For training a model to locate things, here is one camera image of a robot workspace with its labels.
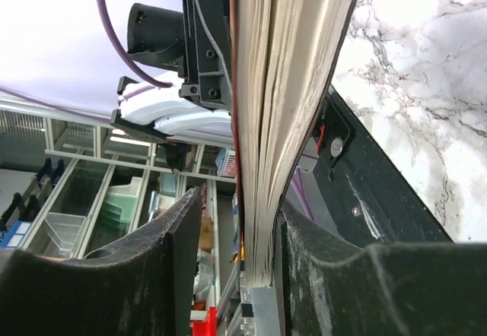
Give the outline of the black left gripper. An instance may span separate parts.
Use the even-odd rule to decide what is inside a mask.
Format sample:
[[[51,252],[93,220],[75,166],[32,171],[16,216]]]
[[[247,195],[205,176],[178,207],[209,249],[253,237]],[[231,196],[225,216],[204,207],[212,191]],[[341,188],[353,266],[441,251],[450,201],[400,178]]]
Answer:
[[[128,56],[175,71],[180,96],[208,109],[232,108],[230,0],[182,0],[182,11],[136,3],[128,19]]]

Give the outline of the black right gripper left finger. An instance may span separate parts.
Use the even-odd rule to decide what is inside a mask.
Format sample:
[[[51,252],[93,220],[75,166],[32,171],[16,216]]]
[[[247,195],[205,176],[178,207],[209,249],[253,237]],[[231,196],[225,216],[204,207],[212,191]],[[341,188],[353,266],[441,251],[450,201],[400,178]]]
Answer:
[[[81,259],[1,253],[3,335],[185,335],[196,275],[201,199]]]

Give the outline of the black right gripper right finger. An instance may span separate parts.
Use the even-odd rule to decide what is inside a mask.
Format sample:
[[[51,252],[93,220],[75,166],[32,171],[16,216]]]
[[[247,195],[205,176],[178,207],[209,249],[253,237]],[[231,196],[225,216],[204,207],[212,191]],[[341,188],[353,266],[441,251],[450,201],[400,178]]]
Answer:
[[[284,204],[275,228],[283,335],[484,335],[486,247],[358,248]]]

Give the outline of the dark three days book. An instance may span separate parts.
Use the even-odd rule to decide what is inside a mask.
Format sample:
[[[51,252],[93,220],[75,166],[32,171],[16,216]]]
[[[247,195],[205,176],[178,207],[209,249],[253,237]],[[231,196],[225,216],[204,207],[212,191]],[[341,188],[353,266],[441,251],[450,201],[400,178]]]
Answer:
[[[272,283],[275,216],[357,0],[231,0],[234,140],[247,285]]]

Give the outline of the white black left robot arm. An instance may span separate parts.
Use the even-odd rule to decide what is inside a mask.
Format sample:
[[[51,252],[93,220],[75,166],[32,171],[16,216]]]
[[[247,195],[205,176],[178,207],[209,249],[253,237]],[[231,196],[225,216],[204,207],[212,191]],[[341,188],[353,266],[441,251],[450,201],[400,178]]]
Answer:
[[[126,57],[164,73],[119,80],[112,124],[139,140],[233,147],[230,0],[182,0],[182,11],[135,3]]]

